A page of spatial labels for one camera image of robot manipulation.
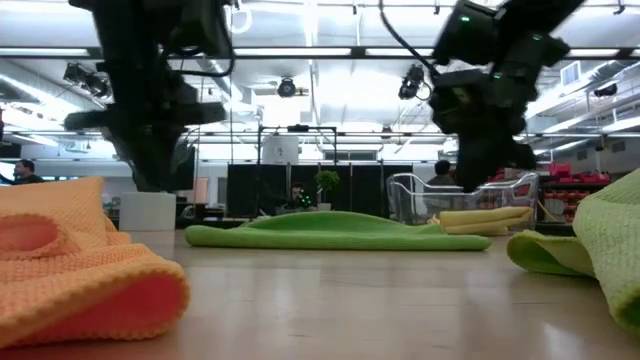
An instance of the person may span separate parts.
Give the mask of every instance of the person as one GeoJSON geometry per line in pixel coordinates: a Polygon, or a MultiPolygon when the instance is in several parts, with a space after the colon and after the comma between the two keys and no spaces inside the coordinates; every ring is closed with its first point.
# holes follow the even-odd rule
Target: person
{"type": "Polygon", "coordinates": [[[458,193],[460,189],[455,188],[438,188],[439,186],[456,186],[456,182],[451,176],[451,163],[447,160],[440,160],[435,165],[436,176],[427,181],[427,185],[433,188],[424,188],[425,193],[434,193],[433,195],[425,195],[423,197],[426,215],[424,221],[433,216],[440,217],[440,212],[447,210],[460,210],[458,207],[463,206],[460,199],[454,199],[447,193],[458,193]]]}
{"type": "Polygon", "coordinates": [[[38,175],[35,174],[36,164],[30,160],[20,160],[16,163],[16,166],[13,170],[14,176],[16,176],[16,180],[9,180],[6,177],[0,174],[0,180],[4,183],[10,185],[25,185],[25,184],[38,184],[43,183],[44,180],[38,175]]]}
{"type": "Polygon", "coordinates": [[[455,180],[451,177],[451,163],[447,160],[440,160],[435,166],[436,176],[427,181],[427,185],[432,186],[456,186],[455,180]]]}
{"type": "Polygon", "coordinates": [[[295,182],[291,184],[291,201],[296,203],[302,193],[304,192],[304,185],[300,182],[295,182]]]}

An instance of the yellow towel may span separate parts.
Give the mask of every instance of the yellow towel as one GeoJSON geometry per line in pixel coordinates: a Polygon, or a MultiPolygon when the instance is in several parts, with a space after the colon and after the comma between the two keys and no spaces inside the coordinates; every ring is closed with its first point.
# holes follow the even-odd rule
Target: yellow towel
{"type": "Polygon", "coordinates": [[[186,310],[184,271],[116,231],[102,183],[0,189],[0,349],[150,338],[186,310]]]}
{"type": "Polygon", "coordinates": [[[493,210],[443,211],[440,226],[447,234],[506,235],[509,226],[531,220],[530,207],[503,207],[493,210]]]}

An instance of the ceiling light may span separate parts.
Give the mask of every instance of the ceiling light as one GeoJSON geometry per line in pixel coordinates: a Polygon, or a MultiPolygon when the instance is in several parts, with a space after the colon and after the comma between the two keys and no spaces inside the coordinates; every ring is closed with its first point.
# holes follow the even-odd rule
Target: ceiling light
{"type": "Polygon", "coordinates": [[[239,48],[238,56],[348,56],[350,48],[239,48]]]}
{"type": "Polygon", "coordinates": [[[71,13],[87,14],[86,11],[70,6],[67,1],[44,2],[27,0],[2,0],[0,1],[0,11],[26,12],[26,13],[71,13]]]}
{"type": "Polygon", "coordinates": [[[626,119],[626,120],[618,120],[611,125],[604,126],[602,128],[602,131],[614,132],[614,131],[629,129],[636,126],[640,126],[640,117],[635,117],[635,118],[626,119]]]}
{"type": "Polygon", "coordinates": [[[564,144],[561,146],[558,146],[557,148],[553,149],[554,151],[562,151],[562,150],[567,150],[567,149],[571,149],[572,147],[578,146],[582,143],[584,143],[586,140],[578,140],[578,141],[574,141],[574,142],[570,142],[568,144],[564,144]]]}
{"type": "Polygon", "coordinates": [[[70,48],[0,48],[0,56],[73,56],[89,57],[87,49],[70,48]]]}
{"type": "Polygon", "coordinates": [[[595,56],[610,57],[618,53],[620,49],[572,49],[569,57],[595,56]]]}
{"type": "Polygon", "coordinates": [[[581,120],[579,119],[571,119],[571,120],[567,120],[567,121],[563,121],[561,123],[557,123],[553,126],[550,126],[544,130],[542,130],[542,132],[544,133],[550,133],[550,132],[558,132],[558,131],[562,131],[562,130],[566,130],[570,127],[572,127],[573,125],[579,123],[581,120]]]}
{"type": "Polygon", "coordinates": [[[13,137],[17,139],[22,139],[22,140],[27,140],[34,143],[42,144],[42,145],[54,146],[54,147],[58,146],[58,143],[55,140],[52,140],[40,135],[29,135],[29,136],[13,135],[13,137]]]}
{"type": "MultiPolygon", "coordinates": [[[[420,56],[429,57],[433,54],[432,48],[417,48],[415,50],[420,56]]],[[[369,56],[413,56],[409,50],[398,48],[367,49],[365,53],[369,56]]]]}

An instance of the window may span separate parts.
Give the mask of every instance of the window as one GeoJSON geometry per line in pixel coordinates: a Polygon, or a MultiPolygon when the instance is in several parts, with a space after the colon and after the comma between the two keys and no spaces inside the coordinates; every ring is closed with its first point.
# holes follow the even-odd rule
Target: window
{"type": "Polygon", "coordinates": [[[587,150],[580,150],[577,154],[578,160],[586,160],[587,159],[587,150]]]}
{"type": "Polygon", "coordinates": [[[624,141],[620,141],[620,142],[617,142],[617,143],[611,145],[611,152],[612,153],[623,152],[626,149],[627,149],[627,147],[626,147],[624,141]]]}
{"type": "MultiPolygon", "coordinates": [[[[333,160],[333,150],[325,150],[324,159],[333,160]]],[[[375,161],[378,160],[378,152],[372,151],[338,151],[338,161],[375,161]]]]}

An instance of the table surface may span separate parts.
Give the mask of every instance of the table surface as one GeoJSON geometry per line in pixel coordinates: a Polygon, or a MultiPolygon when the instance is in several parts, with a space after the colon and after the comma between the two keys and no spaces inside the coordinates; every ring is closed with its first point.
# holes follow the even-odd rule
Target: table surface
{"type": "Polygon", "coordinates": [[[594,280],[527,273],[486,252],[189,248],[134,234],[182,264],[192,303],[141,342],[0,351],[2,360],[639,359],[594,280]]]}

